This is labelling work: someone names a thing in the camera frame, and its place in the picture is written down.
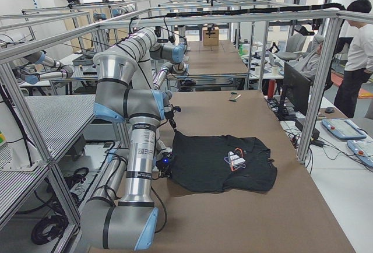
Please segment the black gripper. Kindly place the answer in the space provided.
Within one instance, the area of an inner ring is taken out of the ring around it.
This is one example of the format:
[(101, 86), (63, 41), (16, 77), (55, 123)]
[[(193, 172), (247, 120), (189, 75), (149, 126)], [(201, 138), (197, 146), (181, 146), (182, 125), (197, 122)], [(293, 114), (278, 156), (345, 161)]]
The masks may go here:
[(176, 125), (176, 122), (174, 121), (174, 110), (170, 110), (167, 112), (165, 111), (164, 116), (165, 116), (165, 119), (170, 122), (170, 125), (172, 129), (174, 130), (174, 132), (177, 132), (177, 125)]
[(160, 177), (171, 177), (171, 163), (169, 161), (159, 161)]

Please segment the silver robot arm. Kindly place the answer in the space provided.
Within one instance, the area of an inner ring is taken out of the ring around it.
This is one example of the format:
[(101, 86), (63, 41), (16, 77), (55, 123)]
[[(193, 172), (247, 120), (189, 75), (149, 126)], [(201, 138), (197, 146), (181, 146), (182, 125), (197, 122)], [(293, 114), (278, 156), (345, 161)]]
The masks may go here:
[(156, 130), (164, 119), (168, 94), (130, 89), (138, 59), (114, 51), (94, 57), (98, 85), (96, 117), (132, 126), (129, 149), (121, 149), (108, 164), (100, 186), (84, 205), (81, 229), (93, 247), (146, 250), (154, 238), (159, 210), (150, 196)]
[(159, 39), (146, 27), (131, 34), (94, 60), (100, 70), (94, 104), (97, 117), (110, 122), (148, 123), (171, 117), (171, 95), (159, 90), (169, 73), (183, 73), (185, 47)]

